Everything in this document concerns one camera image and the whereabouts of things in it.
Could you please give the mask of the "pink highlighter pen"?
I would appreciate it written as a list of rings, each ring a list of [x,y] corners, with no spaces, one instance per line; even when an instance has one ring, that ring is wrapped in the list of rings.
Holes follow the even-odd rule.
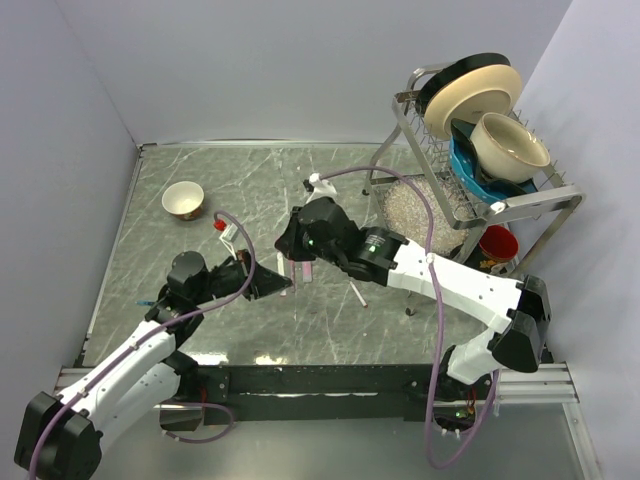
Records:
[[[313,265],[310,261],[301,263],[302,281],[311,283],[313,281]]]

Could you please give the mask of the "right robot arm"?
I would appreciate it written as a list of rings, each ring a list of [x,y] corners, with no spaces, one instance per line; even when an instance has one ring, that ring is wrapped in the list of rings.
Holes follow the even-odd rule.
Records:
[[[536,276],[494,276],[385,228],[360,228],[329,197],[294,208],[274,246],[288,260],[322,259],[356,280],[421,294],[482,322],[485,331],[453,347],[437,375],[449,398],[460,398],[499,368],[538,370],[551,309],[547,286]]]

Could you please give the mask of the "pink thin pen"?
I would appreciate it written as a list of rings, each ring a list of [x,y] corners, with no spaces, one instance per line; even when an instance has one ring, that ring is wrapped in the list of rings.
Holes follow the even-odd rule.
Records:
[[[296,293],[297,291],[297,280],[296,280],[296,262],[289,261],[291,281],[292,281],[292,292]]]

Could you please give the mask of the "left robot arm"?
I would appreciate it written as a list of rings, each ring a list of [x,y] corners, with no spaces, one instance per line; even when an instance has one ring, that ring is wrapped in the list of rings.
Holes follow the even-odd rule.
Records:
[[[209,269],[195,251],[177,255],[165,285],[134,332],[106,360],[57,395],[27,405],[14,461],[31,479],[88,479],[109,441],[153,406],[201,391],[199,365],[180,352],[204,319],[200,305],[257,300],[290,278],[240,250]]]

